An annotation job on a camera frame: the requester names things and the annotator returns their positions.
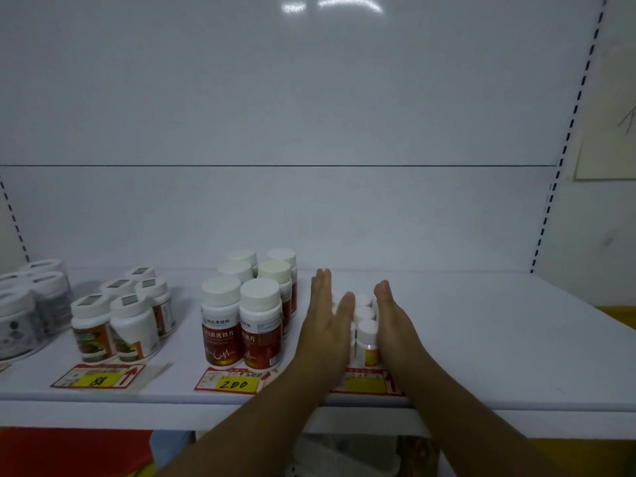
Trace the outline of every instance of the red object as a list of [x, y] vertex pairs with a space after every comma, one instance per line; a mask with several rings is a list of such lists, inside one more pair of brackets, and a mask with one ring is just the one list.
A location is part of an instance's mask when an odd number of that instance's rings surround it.
[[153, 462], [147, 430], [24, 429], [0, 433], [3, 477], [125, 477]]

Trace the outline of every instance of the bottle with red label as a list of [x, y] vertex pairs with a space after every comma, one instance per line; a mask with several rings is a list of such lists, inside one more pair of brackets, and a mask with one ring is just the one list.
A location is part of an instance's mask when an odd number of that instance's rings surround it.
[[216, 369], [228, 369], [243, 360], [240, 286], [238, 278], [228, 275], [207, 279], [201, 285], [205, 358]]
[[296, 251], [289, 248], [273, 248], [267, 252], [270, 259], [285, 261], [291, 266], [291, 317], [296, 315], [298, 308], [298, 266], [296, 265]]
[[239, 310], [245, 364], [259, 373], [275, 369], [282, 358], [281, 286], [269, 278], [247, 281]]
[[281, 287], [282, 337], [286, 338], [291, 328], [291, 266], [285, 261], [270, 259], [258, 266], [258, 277], [273, 279]]

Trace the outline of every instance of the pill bottle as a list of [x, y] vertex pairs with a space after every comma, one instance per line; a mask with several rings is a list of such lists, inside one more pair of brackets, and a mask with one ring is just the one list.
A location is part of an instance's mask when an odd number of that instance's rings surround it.
[[46, 346], [48, 339], [27, 288], [0, 291], [0, 363], [21, 360]]
[[269, 278], [281, 286], [282, 337], [286, 338], [291, 328], [291, 267], [287, 261], [270, 259], [258, 267], [259, 278]]
[[355, 325], [355, 363], [360, 368], [374, 368], [380, 365], [380, 351], [377, 346], [378, 322], [363, 320]]
[[227, 275], [207, 279], [201, 285], [205, 359], [216, 369], [231, 368], [243, 361], [240, 287], [240, 279]]
[[256, 251], [251, 249], [239, 249], [237, 251], [231, 251], [225, 255], [228, 261], [247, 261], [252, 266], [252, 276], [256, 278], [258, 276], [258, 260], [256, 258]]
[[4, 273], [0, 275], [0, 290], [11, 288], [24, 288], [28, 285], [28, 278], [35, 273], [18, 271], [15, 273]]
[[358, 324], [364, 320], [375, 320], [375, 311], [369, 306], [358, 306], [354, 310], [354, 323]]
[[351, 336], [350, 336], [350, 350], [349, 350], [349, 364], [355, 364], [355, 323], [351, 322]]
[[111, 327], [119, 359], [142, 362], [159, 350], [155, 314], [145, 296], [127, 294], [111, 302]]
[[104, 363], [117, 357], [110, 326], [111, 300], [107, 294], [95, 293], [71, 304], [71, 327], [84, 363]]
[[135, 292], [136, 284], [137, 281], [133, 279], [111, 279], [99, 285], [99, 292], [115, 299], [118, 296], [126, 296]]
[[247, 261], [224, 261], [218, 270], [222, 275], [235, 276], [241, 283], [254, 278], [252, 266]]
[[371, 308], [373, 305], [373, 298], [368, 294], [356, 293], [355, 294], [355, 307], [368, 306]]
[[125, 279], [131, 279], [135, 281], [143, 281], [145, 279], [156, 278], [155, 269], [148, 266], [138, 266], [132, 268], [124, 273]]
[[286, 261], [291, 266], [291, 316], [296, 315], [298, 309], [298, 266], [296, 265], [296, 252], [288, 248], [274, 248], [267, 252], [269, 259]]
[[21, 272], [26, 273], [50, 273], [50, 272], [59, 272], [64, 275], [66, 278], [66, 284], [68, 286], [68, 297], [69, 301], [74, 300], [73, 290], [71, 288], [71, 283], [69, 282], [69, 276], [66, 272], [66, 267], [61, 259], [42, 259], [40, 261], [33, 261], [32, 263], [25, 264], [20, 267]]
[[37, 309], [47, 335], [71, 327], [69, 284], [64, 273], [51, 271], [36, 273], [28, 278], [28, 288], [36, 300]]
[[146, 296], [153, 308], [159, 338], [165, 338], [177, 328], [172, 316], [171, 293], [168, 283], [163, 278], [150, 278], [139, 281], [135, 285], [137, 294]]
[[257, 372], [276, 368], [282, 357], [282, 303], [280, 285], [257, 278], [240, 288], [241, 333], [245, 364]]

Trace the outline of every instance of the bottle cap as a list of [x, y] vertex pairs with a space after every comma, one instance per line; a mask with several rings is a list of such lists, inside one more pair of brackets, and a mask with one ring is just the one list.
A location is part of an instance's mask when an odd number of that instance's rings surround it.
[[254, 277], [252, 265], [247, 261], [225, 261], [219, 264], [219, 272], [224, 275], [235, 276], [242, 283]]
[[146, 296], [137, 293], [126, 294], [125, 296], [118, 296], [111, 301], [111, 310], [113, 316], [117, 318], [130, 318], [131, 316], [137, 316], [150, 308], [150, 304], [146, 299]]
[[137, 268], [126, 271], [125, 277], [126, 279], [143, 281], [145, 279], [155, 278], [156, 275], [154, 268], [150, 266], [138, 266]]
[[203, 281], [202, 301], [208, 306], [228, 306], [240, 301], [240, 279], [221, 275]]
[[363, 320], [356, 324], [357, 340], [364, 345], [375, 345], [378, 337], [378, 322]]
[[291, 281], [291, 266], [287, 261], [270, 259], [258, 266], [258, 277], [284, 284]]
[[17, 286], [24, 286], [27, 284], [29, 276], [33, 276], [35, 273], [18, 271], [15, 273], [4, 273], [0, 275], [0, 289], [11, 289]]
[[293, 249], [276, 247], [267, 252], [267, 257], [287, 261], [292, 268], [296, 266], [296, 252]]
[[59, 271], [66, 274], [66, 268], [61, 259], [42, 259], [41, 261], [33, 261], [32, 263], [25, 264], [20, 268], [20, 271], [26, 271], [30, 273], [47, 273], [51, 271]]
[[0, 317], [36, 308], [33, 296], [27, 288], [11, 288], [0, 291]]
[[75, 318], [94, 318], [111, 310], [113, 298], [103, 293], [90, 294], [71, 303], [71, 313]]
[[273, 279], [257, 278], [240, 287], [240, 305], [248, 311], [268, 311], [280, 302], [281, 285]]
[[354, 310], [354, 322], [360, 323], [360, 321], [364, 320], [375, 320], [375, 311], [369, 306], [358, 306]]
[[373, 304], [373, 298], [368, 294], [356, 293], [355, 294], [355, 307], [358, 306], [369, 306]]
[[163, 278], [148, 278], [138, 281], [135, 291], [146, 297], [157, 297], [168, 292], [168, 283]]
[[258, 260], [256, 259], [256, 251], [252, 251], [251, 249], [239, 249], [236, 251], [231, 251], [225, 255], [228, 258], [228, 261], [247, 261], [250, 266], [255, 266], [258, 264]]
[[65, 274], [58, 271], [36, 273], [27, 278], [27, 282], [28, 288], [39, 296], [69, 289]]
[[110, 296], [124, 296], [135, 292], [135, 280], [121, 278], [111, 279], [99, 285], [99, 291]]

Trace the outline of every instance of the white shelf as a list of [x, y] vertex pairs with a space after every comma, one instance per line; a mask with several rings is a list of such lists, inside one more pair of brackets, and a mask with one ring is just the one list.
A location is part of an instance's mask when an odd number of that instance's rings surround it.
[[[71, 271], [76, 294], [123, 268]], [[209, 429], [247, 397], [195, 392], [208, 367], [197, 289], [211, 270], [158, 270], [179, 318], [150, 364], [172, 363], [138, 394], [50, 388], [79, 362], [70, 331], [0, 373], [0, 425]], [[291, 359], [309, 300], [286, 339]], [[433, 357], [487, 406], [531, 436], [636, 438], [636, 333], [573, 296], [523, 273], [336, 272], [334, 291], [371, 292], [388, 279]], [[425, 434], [408, 401], [330, 395], [313, 431]]]

